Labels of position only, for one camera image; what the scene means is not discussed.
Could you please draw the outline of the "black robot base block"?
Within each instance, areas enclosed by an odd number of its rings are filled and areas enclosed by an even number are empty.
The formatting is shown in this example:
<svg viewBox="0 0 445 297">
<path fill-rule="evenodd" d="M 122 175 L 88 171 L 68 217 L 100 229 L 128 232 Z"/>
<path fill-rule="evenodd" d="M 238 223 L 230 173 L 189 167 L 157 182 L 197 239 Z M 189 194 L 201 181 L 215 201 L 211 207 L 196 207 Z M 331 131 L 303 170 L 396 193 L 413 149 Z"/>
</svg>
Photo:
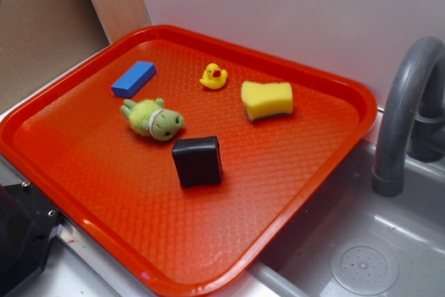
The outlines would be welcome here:
<svg viewBox="0 0 445 297">
<path fill-rule="evenodd" d="M 44 272 L 61 221 L 56 205 L 29 181 L 1 187 L 1 295 Z"/>
</svg>

